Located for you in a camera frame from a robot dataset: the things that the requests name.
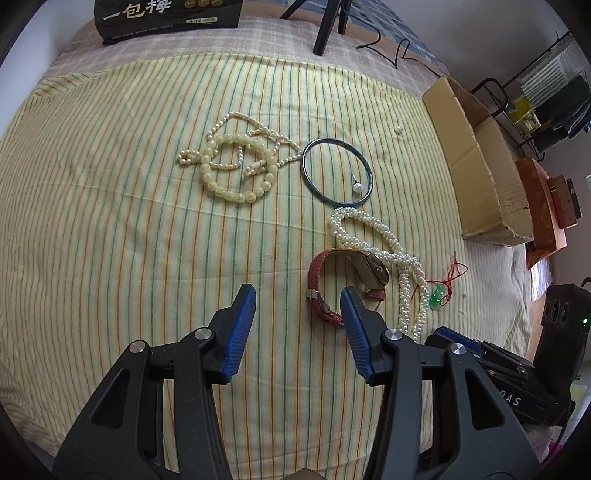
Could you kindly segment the blue checkered blanket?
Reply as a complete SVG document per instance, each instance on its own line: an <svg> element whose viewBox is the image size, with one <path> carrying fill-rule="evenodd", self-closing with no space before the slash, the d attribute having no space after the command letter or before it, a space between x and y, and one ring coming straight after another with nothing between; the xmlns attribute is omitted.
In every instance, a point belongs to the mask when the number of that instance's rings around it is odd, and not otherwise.
<svg viewBox="0 0 591 480"><path fill-rule="evenodd" d="M311 1L315 8L325 11L326 1ZM349 18L362 23L363 26L373 27L383 37L401 43L407 40L408 48L430 60L438 67L447 67L429 50L426 44L382 1L352 1Z"/></svg>

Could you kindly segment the black snack bag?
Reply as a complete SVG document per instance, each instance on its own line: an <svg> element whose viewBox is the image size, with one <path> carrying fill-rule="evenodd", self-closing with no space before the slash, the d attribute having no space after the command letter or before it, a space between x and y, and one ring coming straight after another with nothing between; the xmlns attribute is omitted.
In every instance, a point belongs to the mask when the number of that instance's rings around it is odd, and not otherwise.
<svg viewBox="0 0 591 480"><path fill-rule="evenodd" d="M95 27L105 44L194 29L236 28L240 0L96 0Z"/></svg>

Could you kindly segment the orange wooden box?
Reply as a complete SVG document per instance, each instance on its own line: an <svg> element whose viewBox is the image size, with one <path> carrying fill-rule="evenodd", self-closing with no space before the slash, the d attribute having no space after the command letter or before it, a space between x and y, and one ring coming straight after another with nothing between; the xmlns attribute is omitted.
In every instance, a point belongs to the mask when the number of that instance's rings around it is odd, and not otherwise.
<svg viewBox="0 0 591 480"><path fill-rule="evenodd" d="M571 178L550 177L534 159L516 161L525 188L533 225L533 240L526 244L527 268L567 247L566 231L582 218Z"/></svg>

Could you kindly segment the pearl earring inside bangle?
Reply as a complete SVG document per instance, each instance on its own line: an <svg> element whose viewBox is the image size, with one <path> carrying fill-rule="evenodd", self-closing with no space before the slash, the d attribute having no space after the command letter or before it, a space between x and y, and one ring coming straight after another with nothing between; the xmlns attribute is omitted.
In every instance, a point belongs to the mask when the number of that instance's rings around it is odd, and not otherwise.
<svg viewBox="0 0 591 480"><path fill-rule="evenodd" d="M363 183L356 179L356 176L351 174L353 180L353 193L360 195L363 193Z"/></svg>

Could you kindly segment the brown cardboard box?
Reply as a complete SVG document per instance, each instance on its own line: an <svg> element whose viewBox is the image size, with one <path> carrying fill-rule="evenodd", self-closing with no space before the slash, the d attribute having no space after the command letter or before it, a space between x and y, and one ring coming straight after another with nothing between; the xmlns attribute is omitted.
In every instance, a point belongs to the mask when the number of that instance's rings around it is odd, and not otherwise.
<svg viewBox="0 0 591 480"><path fill-rule="evenodd" d="M450 77L437 80L423 102L448 164L463 237L505 246L532 241L526 191L496 119Z"/></svg>

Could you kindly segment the green jade red cord pendant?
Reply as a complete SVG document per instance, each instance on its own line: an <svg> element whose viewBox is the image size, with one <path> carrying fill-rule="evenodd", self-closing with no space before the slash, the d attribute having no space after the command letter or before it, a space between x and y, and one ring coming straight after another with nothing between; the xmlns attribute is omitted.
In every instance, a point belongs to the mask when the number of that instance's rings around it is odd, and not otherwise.
<svg viewBox="0 0 591 480"><path fill-rule="evenodd" d="M426 282L432 287L429 297L429 307L436 311L446 306L453 298L454 283L469 271L469 267L458 260L457 253L454 253L452 263L442 279L427 279Z"/></svg>

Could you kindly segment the dark green jade bangle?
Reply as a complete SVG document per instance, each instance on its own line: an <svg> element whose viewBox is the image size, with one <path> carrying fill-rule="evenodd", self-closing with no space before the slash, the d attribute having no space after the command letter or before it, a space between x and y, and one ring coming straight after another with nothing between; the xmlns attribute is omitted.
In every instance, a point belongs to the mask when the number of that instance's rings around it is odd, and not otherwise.
<svg viewBox="0 0 591 480"><path fill-rule="evenodd" d="M331 137L311 140L301 151L301 179L315 199L332 208L358 208L375 188L375 175L365 155L348 142ZM351 174L363 183L363 193L353 193Z"/></svg>

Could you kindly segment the yellow striped cloth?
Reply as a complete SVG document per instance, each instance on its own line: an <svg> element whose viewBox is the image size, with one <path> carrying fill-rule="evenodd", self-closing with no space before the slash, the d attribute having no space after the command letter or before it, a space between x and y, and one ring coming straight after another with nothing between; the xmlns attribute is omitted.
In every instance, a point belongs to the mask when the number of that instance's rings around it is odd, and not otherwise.
<svg viewBox="0 0 591 480"><path fill-rule="evenodd" d="M356 373L345 333L305 302L308 265L335 244L331 208L294 164L236 205L176 161L218 120L242 133L249 118L301 145L352 144L375 175L367 212L429 277L458 256L454 188L427 109L382 82L212 53L45 81L1 142L1 401L25 439L55 452L132 340L176 341L249 283L245 357L215 389L232 473L362 476L382 393Z"/></svg>

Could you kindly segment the black metal rack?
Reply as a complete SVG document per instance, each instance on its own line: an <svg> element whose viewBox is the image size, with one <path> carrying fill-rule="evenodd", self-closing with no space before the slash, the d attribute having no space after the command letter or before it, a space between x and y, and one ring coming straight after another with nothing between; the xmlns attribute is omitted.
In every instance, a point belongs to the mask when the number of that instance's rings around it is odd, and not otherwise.
<svg viewBox="0 0 591 480"><path fill-rule="evenodd" d="M490 98L510 147L542 161L559 144L590 131L590 63L571 32L510 79L483 79L473 95Z"/></svg>

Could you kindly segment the red leather strap watch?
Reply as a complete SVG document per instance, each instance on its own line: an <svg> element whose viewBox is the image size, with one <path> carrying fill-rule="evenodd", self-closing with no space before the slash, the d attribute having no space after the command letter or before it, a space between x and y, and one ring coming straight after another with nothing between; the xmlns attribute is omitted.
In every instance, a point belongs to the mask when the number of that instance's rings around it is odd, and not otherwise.
<svg viewBox="0 0 591 480"><path fill-rule="evenodd" d="M325 274L332 274L335 286L345 286L346 281L353 286L360 286L365 298L377 304L386 300L390 273L375 254L351 248L322 251L315 255L308 267L307 301L311 312L325 324L342 326L342 315L322 295L322 278Z"/></svg>

